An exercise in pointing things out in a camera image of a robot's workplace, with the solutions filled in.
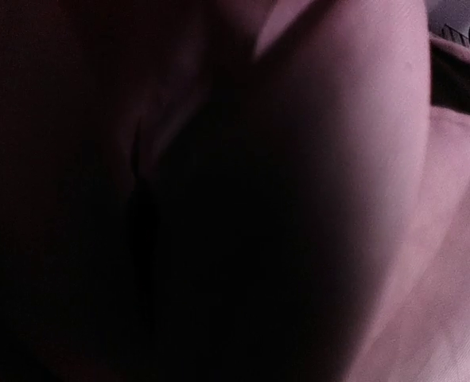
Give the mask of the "pink umbrella black lining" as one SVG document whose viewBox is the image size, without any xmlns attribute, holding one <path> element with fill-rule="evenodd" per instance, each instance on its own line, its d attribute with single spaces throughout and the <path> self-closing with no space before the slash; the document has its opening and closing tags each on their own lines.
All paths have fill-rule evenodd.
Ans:
<svg viewBox="0 0 470 382">
<path fill-rule="evenodd" d="M 422 1 L 0 1 L 0 381 L 470 381 L 470 49 Z"/>
</svg>

